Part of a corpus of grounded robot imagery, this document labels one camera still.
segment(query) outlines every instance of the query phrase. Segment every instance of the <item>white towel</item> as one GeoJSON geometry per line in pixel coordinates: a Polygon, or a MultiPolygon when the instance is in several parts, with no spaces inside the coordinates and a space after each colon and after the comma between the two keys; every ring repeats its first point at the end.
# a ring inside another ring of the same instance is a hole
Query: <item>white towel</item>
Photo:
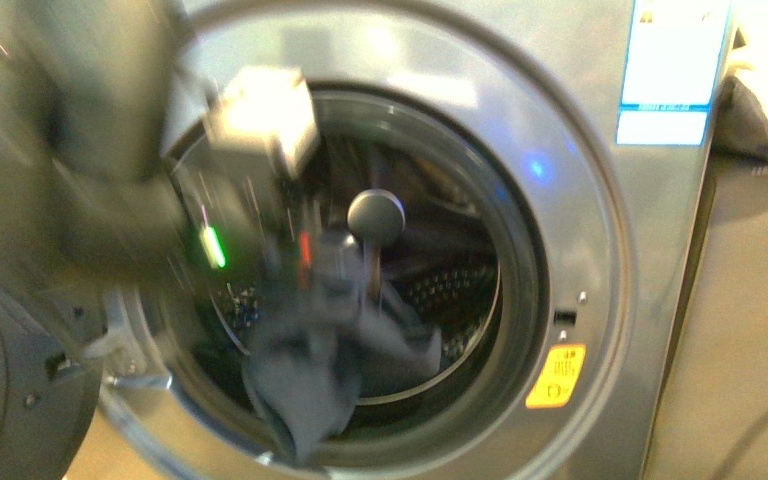
{"type": "Polygon", "coordinates": [[[768,49],[750,43],[729,56],[714,146],[768,161],[768,49]]]}

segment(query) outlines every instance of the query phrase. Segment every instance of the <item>washing machine drum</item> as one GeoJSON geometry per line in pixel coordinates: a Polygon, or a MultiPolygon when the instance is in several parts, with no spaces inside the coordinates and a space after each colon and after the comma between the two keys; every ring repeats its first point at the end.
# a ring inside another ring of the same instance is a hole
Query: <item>washing machine drum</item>
{"type": "MultiPolygon", "coordinates": [[[[148,310],[147,321],[174,339],[176,353],[167,364],[180,398],[246,439],[238,444],[255,446],[249,452],[255,457],[273,452],[271,461],[307,467],[427,462],[488,428],[508,406],[499,400],[510,401],[531,372],[544,329],[538,316],[545,313],[532,219],[483,146],[433,110],[357,85],[313,85],[312,98],[321,142],[296,188],[317,207],[322,263],[345,263],[340,271],[356,272],[349,277],[363,270],[356,243],[364,239],[348,232],[352,205],[364,192],[392,195],[404,214],[404,230],[380,251],[381,294],[361,307],[372,312],[370,319],[348,320],[360,333],[334,335],[347,346],[335,346],[320,368],[313,357],[322,354],[311,350],[323,347],[310,337],[320,338],[357,308],[354,290],[349,308],[331,289],[291,308],[292,318],[278,318],[282,304],[293,300],[282,297],[286,292],[264,293],[264,281],[246,272],[220,272],[214,288],[186,302],[176,299],[171,310],[192,316],[165,315],[169,299],[153,298],[159,308],[148,310]],[[344,256],[324,252],[329,245],[344,256]],[[271,302],[264,298],[270,295],[271,302]],[[388,337],[387,321],[400,326],[403,341],[388,337]],[[299,336],[299,323],[314,333],[299,336]],[[408,353],[398,353],[404,347],[408,353]],[[269,356],[279,359],[261,365],[269,356]],[[410,373],[429,362],[432,371],[410,373]],[[353,388],[352,369],[362,371],[354,396],[346,392],[353,388]],[[328,429],[337,435],[317,445],[328,429]]],[[[212,207],[198,209],[210,216],[220,215],[221,197],[218,188],[198,187],[206,177],[240,185],[233,198],[256,197],[246,187],[250,177],[231,178],[216,167],[216,156],[200,127],[187,132],[174,155],[185,203],[212,196],[212,207]]]]}

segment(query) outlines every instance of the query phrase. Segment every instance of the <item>washing machine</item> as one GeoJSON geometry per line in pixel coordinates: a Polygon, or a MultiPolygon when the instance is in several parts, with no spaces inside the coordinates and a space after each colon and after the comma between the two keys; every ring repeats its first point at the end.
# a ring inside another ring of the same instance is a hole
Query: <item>washing machine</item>
{"type": "MultiPolygon", "coordinates": [[[[51,312],[0,290],[13,308],[0,308],[0,349],[45,367],[26,375],[40,377],[33,388],[5,389],[21,408],[8,409],[4,428],[46,429],[64,457],[51,463],[68,463],[100,383],[108,418],[173,478],[639,478],[728,3],[183,3],[188,34],[163,147],[172,177],[198,172],[202,119],[241,70],[298,69],[322,141],[308,167],[322,217],[345,230],[358,193],[401,199],[405,230],[381,249],[382,275],[440,328],[445,367],[361,395],[345,430],[297,463],[257,414],[238,332],[222,319],[222,302],[239,305],[245,285],[205,303],[171,268],[151,286],[49,288],[51,312]],[[103,320],[70,323],[80,332],[66,348],[29,326],[48,314],[103,320]],[[8,348],[22,334],[48,343],[8,348]],[[103,373],[81,373],[86,358],[103,373]]],[[[21,452],[33,435],[13,437],[21,452]]]]}

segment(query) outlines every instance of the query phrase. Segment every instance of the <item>washing machine door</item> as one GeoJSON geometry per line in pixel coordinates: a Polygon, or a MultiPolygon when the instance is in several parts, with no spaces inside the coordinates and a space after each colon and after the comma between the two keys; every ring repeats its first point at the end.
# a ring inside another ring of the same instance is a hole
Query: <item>washing machine door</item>
{"type": "Polygon", "coordinates": [[[76,325],[87,312],[58,312],[2,278],[0,478],[62,478],[89,428],[101,375],[73,360],[79,352],[52,333],[51,320],[66,314],[76,325]]]}
{"type": "Polygon", "coordinates": [[[323,138],[310,166],[323,222],[344,229],[348,203],[370,187],[403,200],[406,235],[382,252],[382,269],[444,335],[458,327],[444,338],[453,368],[417,390],[364,396],[347,429],[299,465],[240,375],[236,325],[246,319],[228,312],[246,285],[208,301],[133,291],[126,310],[150,332],[144,346],[164,381],[120,372],[106,382],[113,423],[179,478],[556,472],[610,394],[633,275],[605,149],[568,97],[527,52],[444,5],[187,3],[195,35],[170,101],[174,175],[209,156],[199,119],[242,68],[300,68],[323,138]],[[571,383],[553,381],[572,372],[571,383]]]}

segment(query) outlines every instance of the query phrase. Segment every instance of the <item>laundry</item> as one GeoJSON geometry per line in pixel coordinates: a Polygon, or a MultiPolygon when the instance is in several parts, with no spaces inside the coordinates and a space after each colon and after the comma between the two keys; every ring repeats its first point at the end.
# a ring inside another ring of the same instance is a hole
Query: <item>laundry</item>
{"type": "Polygon", "coordinates": [[[729,56],[714,146],[768,161],[768,51],[754,43],[729,56]]]}
{"type": "Polygon", "coordinates": [[[363,259],[347,234],[318,242],[309,290],[284,283],[263,293],[246,332],[246,391],[282,453],[307,462],[341,433],[358,400],[419,385],[440,370],[440,329],[423,325],[389,286],[366,295],[363,259]]]}

